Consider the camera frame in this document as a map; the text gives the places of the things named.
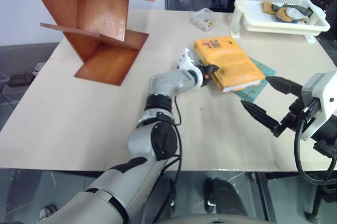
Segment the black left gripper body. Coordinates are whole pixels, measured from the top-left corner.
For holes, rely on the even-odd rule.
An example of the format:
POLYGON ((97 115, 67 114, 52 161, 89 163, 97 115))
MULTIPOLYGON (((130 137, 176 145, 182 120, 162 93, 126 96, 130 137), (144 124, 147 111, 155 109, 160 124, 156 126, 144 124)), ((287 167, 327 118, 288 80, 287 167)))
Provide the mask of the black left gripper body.
POLYGON ((212 67, 210 65, 207 65, 207 66, 205 66, 205 65, 198 65, 197 67, 199 68, 199 70, 201 71, 202 76, 203 76, 203 82, 202 82, 201 87, 204 87, 212 79, 212 77, 211 77, 212 67))

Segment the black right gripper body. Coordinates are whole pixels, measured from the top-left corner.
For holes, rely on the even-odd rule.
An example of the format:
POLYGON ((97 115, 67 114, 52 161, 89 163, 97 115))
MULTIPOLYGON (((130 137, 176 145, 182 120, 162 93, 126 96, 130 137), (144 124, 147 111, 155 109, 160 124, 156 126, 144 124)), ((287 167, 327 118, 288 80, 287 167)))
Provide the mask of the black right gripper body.
POLYGON ((273 135, 278 138, 287 128, 295 132, 299 121, 300 113, 302 112, 303 109, 304 109, 303 99, 297 98, 289 106, 289 112, 281 120, 280 124, 273 129, 273 135))

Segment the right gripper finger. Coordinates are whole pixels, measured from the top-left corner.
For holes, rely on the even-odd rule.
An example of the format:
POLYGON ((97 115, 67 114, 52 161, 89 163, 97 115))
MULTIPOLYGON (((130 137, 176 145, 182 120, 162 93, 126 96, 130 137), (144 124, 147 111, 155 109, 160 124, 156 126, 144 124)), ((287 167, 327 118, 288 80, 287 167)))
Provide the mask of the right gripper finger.
POLYGON ((268 129, 274 130, 280 125, 277 120, 267 115, 266 111, 258 105, 245 100, 241 100, 241 104, 255 120, 263 124, 268 129))
POLYGON ((266 81, 283 94, 302 95, 302 85, 279 76, 266 76, 266 81))

